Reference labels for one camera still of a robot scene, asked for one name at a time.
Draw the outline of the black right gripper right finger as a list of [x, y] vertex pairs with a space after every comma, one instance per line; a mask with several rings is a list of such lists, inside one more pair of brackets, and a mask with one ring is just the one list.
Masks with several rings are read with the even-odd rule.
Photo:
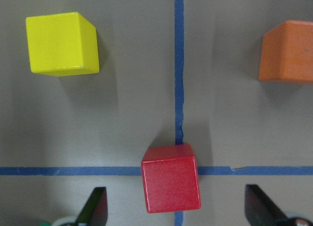
[[288, 217], [256, 184], [245, 186], [245, 217], [251, 226], [289, 226]]

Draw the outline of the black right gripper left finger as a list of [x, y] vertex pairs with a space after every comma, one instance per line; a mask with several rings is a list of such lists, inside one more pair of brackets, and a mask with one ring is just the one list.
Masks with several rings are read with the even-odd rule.
[[108, 203], [106, 187], [96, 187], [93, 189], [74, 225], [105, 226], [107, 220]]

